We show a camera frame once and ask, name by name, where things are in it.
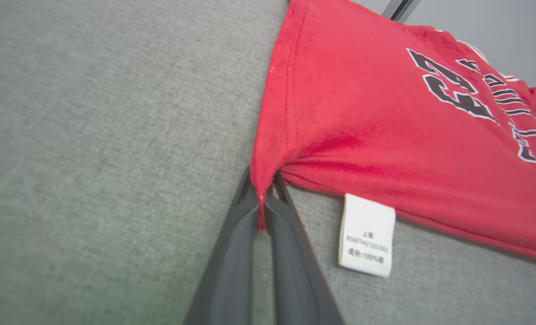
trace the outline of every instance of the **red jersey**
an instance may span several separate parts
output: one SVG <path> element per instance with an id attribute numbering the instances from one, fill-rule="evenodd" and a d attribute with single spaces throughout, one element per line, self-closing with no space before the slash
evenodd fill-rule
<path id="1" fill-rule="evenodd" d="M 398 216 L 536 258 L 536 88 L 433 27 L 348 0 L 291 0 L 252 157 Z"/>

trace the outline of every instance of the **gray upholstery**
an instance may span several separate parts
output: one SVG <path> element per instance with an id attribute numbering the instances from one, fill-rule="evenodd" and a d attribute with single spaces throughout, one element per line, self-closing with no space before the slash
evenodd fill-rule
<path id="1" fill-rule="evenodd" d="M 178 324 L 249 157 L 287 0 L 0 0 L 0 325 Z M 348 324 L 536 325 L 536 262 L 399 220 L 338 267 L 342 198 L 292 189 Z M 274 323 L 270 238 L 253 318 Z"/>

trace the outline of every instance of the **white wall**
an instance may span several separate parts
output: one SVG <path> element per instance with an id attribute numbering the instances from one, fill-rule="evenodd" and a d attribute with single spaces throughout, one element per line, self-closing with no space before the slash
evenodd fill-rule
<path id="1" fill-rule="evenodd" d="M 499 72 L 536 86 L 536 0 L 421 0 L 405 23 L 449 31 Z"/>

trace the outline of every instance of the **gray fabric surface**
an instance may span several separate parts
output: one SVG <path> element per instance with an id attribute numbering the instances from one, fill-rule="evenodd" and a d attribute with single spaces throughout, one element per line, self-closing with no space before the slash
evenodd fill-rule
<path id="1" fill-rule="evenodd" d="M 0 325 L 178 324 L 249 161 L 286 0 L 0 0 Z M 536 325 L 536 262 L 399 221 L 337 266 L 342 199 L 291 195 L 348 324 Z M 255 324 L 274 323 L 270 239 Z"/>

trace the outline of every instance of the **white clothing label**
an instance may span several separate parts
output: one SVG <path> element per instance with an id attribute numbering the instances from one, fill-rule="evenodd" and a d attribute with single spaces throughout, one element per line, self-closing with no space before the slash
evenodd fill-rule
<path id="1" fill-rule="evenodd" d="M 392 269 L 394 208 L 346 193 L 338 263 L 387 278 Z"/>

